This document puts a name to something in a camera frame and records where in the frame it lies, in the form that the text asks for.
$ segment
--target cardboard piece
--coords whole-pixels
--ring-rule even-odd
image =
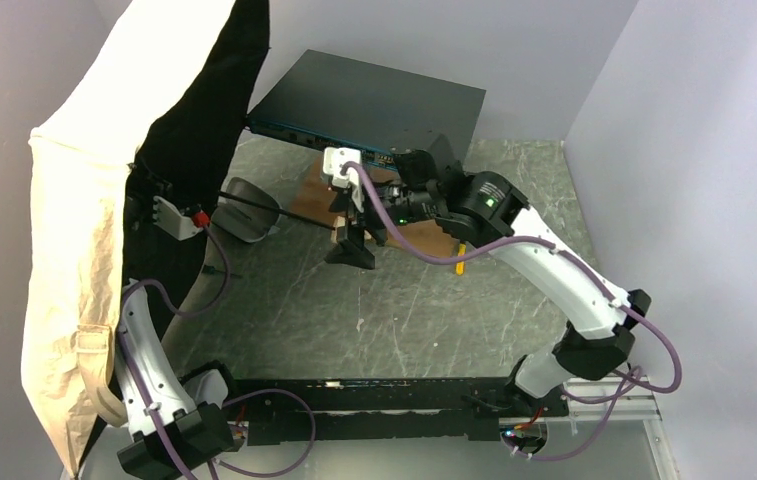
[[[290,204],[290,211],[317,220],[329,226],[334,226],[339,214],[328,211],[328,206],[336,194],[328,189],[319,173],[322,171],[322,158],[310,167],[307,179],[302,183],[296,199]],[[373,168],[370,177],[376,182],[385,182],[398,178],[395,172]],[[423,253],[440,258],[454,256],[458,241],[444,233],[433,220],[414,223],[399,227],[399,231],[413,246]],[[387,246],[401,248],[399,243],[390,236]]]

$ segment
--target table surface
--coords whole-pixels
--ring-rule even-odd
[[[253,138],[237,149],[230,174],[287,205],[317,156]],[[514,182],[552,230],[597,266],[560,142],[475,140],[465,168]],[[213,311],[172,323],[163,344],[176,371],[219,360],[237,378],[504,376],[563,332],[563,313],[489,255],[458,276],[373,246],[377,268],[362,271],[323,262],[332,246],[327,230],[287,218],[279,225],[254,245],[220,232],[242,278]],[[210,245],[207,259],[221,266]],[[183,308],[205,304],[219,282],[201,275]]]

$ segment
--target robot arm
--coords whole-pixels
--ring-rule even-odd
[[[649,296],[642,290],[626,291],[583,262],[504,177],[487,171],[463,172],[442,135],[406,140],[403,148],[397,148],[403,153],[394,157],[400,181],[376,186],[393,223],[434,220],[446,233],[475,247],[506,237],[528,239],[490,254],[528,278],[569,318],[560,341],[520,359],[510,375],[509,393],[536,405],[569,378],[599,380],[622,365],[634,344],[630,330],[636,321],[619,307],[643,315],[651,303]],[[338,231],[339,243],[327,260],[374,268],[364,232],[379,245],[387,234],[375,206],[359,192],[361,179],[352,169],[340,173],[342,165],[352,160],[359,162],[358,151],[326,150],[324,172],[339,192],[333,207],[346,216]]]

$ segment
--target black electronic device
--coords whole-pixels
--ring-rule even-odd
[[[252,109],[247,123],[252,133],[316,150],[358,149],[365,163],[394,170],[394,154],[408,148],[396,143],[412,132],[440,132],[452,151],[465,154],[484,94],[479,88],[307,50]]]

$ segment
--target gray computer mouse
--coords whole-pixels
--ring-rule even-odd
[[[271,195],[243,178],[232,178],[225,192],[247,200],[249,203],[281,209],[281,205]],[[217,227],[246,243],[256,243],[277,231],[276,225],[280,217],[273,211],[226,199],[216,208],[211,221]]]

